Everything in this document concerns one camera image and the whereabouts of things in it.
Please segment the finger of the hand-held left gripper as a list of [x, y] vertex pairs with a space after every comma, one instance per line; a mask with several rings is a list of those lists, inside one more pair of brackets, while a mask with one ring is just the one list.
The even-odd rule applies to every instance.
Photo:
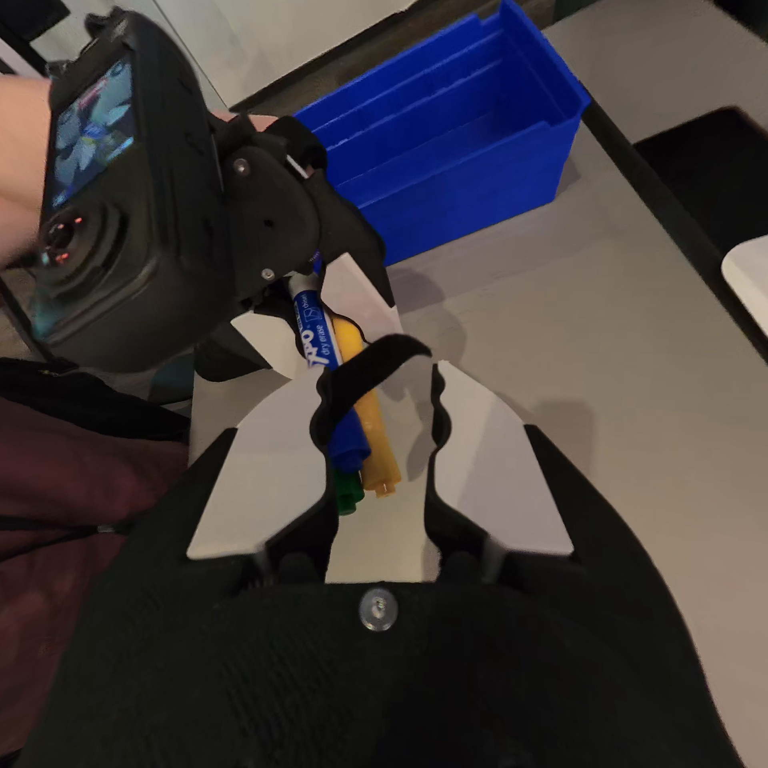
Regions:
[[245, 312], [230, 322], [244, 340], [264, 360], [267, 367], [286, 379], [304, 375], [307, 363], [296, 345], [296, 332], [282, 317]]
[[396, 305], [388, 303], [350, 254], [342, 254], [325, 266], [322, 302], [354, 324], [368, 343], [402, 334]]

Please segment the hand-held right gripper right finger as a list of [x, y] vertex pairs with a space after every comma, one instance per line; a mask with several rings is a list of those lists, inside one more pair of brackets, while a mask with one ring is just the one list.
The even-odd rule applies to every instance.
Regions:
[[512, 553], [570, 558], [574, 545], [516, 411], [446, 360], [433, 366], [432, 404], [425, 529], [442, 561], [469, 553], [481, 580], [495, 582]]

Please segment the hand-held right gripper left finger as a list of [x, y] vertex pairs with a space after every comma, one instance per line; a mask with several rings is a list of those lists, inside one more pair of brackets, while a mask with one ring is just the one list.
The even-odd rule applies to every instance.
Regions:
[[288, 554], [303, 553], [324, 579], [339, 529], [327, 450], [310, 430], [324, 372], [306, 370], [237, 424], [187, 547], [189, 560], [255, 555], [275, 571]]

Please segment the blue dry erase marker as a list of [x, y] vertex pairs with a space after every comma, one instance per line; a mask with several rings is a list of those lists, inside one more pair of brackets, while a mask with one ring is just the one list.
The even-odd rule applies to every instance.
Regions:
[[[342, 355], [330, 315], [320, 298], [319, 276], [295, 273], [287, 278], [286, 284], [308, 367], [338, 369], [343, 363]], [[329, 450], [334, 469], [345, 474], [362, 470], [371, 449], [354, 408], [347, 411], [335, 428]]]

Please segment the green dry erase marker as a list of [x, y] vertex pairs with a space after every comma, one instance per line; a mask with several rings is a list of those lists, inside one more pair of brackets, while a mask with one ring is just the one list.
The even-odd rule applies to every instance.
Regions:
[[343, 472], [334, 468], [333, 474], [338, 514], [341, 517], [353, 514], [366, 495], [360, 473]]

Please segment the yellow dry erase marker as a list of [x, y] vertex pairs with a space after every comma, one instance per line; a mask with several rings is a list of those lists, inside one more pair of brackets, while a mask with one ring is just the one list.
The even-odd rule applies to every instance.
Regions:
[[[336, 314], [331, 315], [331, 320], [341, 359], [349, 362], [366, 348], [362, 334], [352, 322]], [[402, 478], [390, 446], [377, 390], [372, 389], [360, 398], [355, 411], [371, 450], [360, 473], [362, 488], [374, 492], [377, 498], [394, 495]]]

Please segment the person's left forearm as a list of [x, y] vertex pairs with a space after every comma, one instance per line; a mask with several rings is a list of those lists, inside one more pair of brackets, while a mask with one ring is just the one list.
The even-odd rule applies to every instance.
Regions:
[[38, 236], [51, 126], [47, 79], [1, 76], [1, 268]]

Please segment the blue plastic bin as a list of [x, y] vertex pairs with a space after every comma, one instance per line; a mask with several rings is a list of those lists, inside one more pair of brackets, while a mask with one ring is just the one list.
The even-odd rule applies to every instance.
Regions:
[[516, 2], [307, 105], [329, 182], [392, 265], [555, 198], [588, 92]]

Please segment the person's maroon clothing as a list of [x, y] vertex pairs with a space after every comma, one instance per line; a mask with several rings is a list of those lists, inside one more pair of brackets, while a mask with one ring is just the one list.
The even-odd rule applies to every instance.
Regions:
[[180, 442], [104, 436], [2, 399], [1, 754], [24, 747], [94, 580], [125, 538], [61, 542], [62, 526], [116, 524], [152, 508], [184, 473]]

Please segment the white tray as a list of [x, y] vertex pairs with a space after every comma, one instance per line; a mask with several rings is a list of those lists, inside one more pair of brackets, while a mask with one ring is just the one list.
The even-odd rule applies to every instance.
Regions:
[[721, 264], [722, 276], [744, 309], [767, 336], [767, 241], [760, 236], [733, 247]]

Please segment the black mat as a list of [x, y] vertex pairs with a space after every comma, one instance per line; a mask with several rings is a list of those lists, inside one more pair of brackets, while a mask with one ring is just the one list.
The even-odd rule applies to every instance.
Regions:
[[634, 148], [722, 254], [767, 235], [767, 131], [743, 110], [713, 110]]

